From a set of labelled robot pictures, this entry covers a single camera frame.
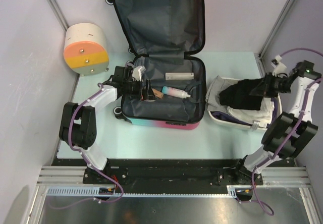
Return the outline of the brown cylindrical cosmetic tube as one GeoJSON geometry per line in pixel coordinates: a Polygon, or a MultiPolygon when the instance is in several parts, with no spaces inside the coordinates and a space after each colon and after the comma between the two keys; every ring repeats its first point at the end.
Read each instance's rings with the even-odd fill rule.
{"type": "Polygon", "coordinates": [[[158,90],[156,90],[156,89],[152,89],[153,90],[153,93],[154,93],[154,95],[157,97],[157,98],[159,98],[159,99],[162,99],[163,98],[163,96],[164,96],[164,94],[162,93],[162,92],[160,92],[160,91],[158,91],[158,90]]]}

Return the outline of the pink and teal lotion tube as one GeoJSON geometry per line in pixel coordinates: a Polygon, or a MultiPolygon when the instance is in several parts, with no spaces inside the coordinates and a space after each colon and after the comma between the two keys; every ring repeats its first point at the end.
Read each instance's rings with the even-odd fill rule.
{"type": "Polygon", "coordinates": [[[191,97],[191,95],[184,90],[180,90],[180,89],[168,87],[168,86],[164,86],[161,92],[165,95],[181,98],[181,99],[186,99],[191,97]]]}

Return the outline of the white rectangular plastic basin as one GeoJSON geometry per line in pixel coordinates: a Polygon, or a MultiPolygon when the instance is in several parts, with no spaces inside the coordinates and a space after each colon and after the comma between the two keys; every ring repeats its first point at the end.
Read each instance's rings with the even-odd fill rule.
{"type": "Polygon", "coordinates": [[[219,93],[238,83],[238,79],[216,76],[206,93],[208,115],[217,124],[247,131],[264,132],[282,113],[281,99],[264,98],[260,110],[233,109],[220,104],[219,93]]]}

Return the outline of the pink and teal kids suitcase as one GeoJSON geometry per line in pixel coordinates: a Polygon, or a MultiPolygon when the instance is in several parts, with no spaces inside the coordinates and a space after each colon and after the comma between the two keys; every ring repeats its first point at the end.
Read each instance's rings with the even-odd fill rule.
{"type": "Polygon", "coordinates": [[[190,98],[164,95],[155,101],[122,96],[116,112],[134,125],[195,129],[205,111],[206,69],[196,54],[205,45],[204,0],[105,0],[116,11],[135,57],[131,66],[145,66],[151,88],[184,90],[190,98]],[[194,73],[193,80],[165,80],[165,73],[194,73]]]}

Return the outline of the cream and orange drawer box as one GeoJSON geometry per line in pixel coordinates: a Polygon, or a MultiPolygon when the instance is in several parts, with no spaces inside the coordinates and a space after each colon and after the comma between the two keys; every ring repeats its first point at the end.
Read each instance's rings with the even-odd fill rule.
{"type": "Polygon", "coordinates": [[[109,66],[107,39],[103,30],[92,23],[78,23],[66,31],[63,57],[79,75],[95,75],[109,66]]]}

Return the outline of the purple garment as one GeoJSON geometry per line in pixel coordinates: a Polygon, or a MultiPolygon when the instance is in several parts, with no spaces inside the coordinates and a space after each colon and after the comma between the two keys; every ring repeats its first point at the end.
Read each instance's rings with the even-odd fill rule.
{"type": "Polygon", "coordinates": [[[232,117],[231,115],[228,115],[227,113],[224,113],[221,111],[211,111],[210,113],[217,120],[221,120],[224,122],[230,122],[230,123],[234,123],[234,124],[245,125],[245,126],[251,126],[251,124],[240,121],[240,120],[232,117]]]}

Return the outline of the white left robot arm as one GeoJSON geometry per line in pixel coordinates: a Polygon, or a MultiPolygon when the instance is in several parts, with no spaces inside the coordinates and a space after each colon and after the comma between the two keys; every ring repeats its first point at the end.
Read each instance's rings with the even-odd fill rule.
{"type": "Polygon", "coordinates": [[[106,168],[107,158],[95,142],[97,136],[96,115],[121,96],[133,96],[140,100],[155,100],[149,80],[144,80],[144,66],[116,66],[106,81],[98,83],[99,90],[82,103],[67,102],[59,130],[60,140],[78,152],[88,167],[95,170],[94,178],[107,183],[112,172],[106,168]]]}

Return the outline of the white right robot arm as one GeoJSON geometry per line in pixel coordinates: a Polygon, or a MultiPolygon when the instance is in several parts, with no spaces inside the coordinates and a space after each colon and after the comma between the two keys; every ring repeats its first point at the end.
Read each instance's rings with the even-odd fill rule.
{"type": "Polygon", "coordinates": [[[313,124],[311,107],[314,94],[321,82],[321,73],[314,64],[302,61],[296,64],[288,76],[284,76],[285,65],[277,59],[272,73],[267,73],[251,90],[251,95],[276,97],[289,93],[293,102],[287,112],[282,112],[268,127],[261,140],[261,148],[240,161],[233,171],[238,184],[254,180],[270,164],[286,158],[295,158],[316,135],[318,127],[313,124]]]}

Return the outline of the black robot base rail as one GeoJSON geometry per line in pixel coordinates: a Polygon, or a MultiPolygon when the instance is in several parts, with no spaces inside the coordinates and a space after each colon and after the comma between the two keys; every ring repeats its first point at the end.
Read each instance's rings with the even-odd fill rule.
{"type": "Polygon", "coordinates": [[[135,181],[210,181],[216,185],[248,185],[251,171],[240,159],[109,159],[102,171],[103,177],[86,167],[82,174],[84,184],[109,184],[112,178],[121,185],[135,181]]]}

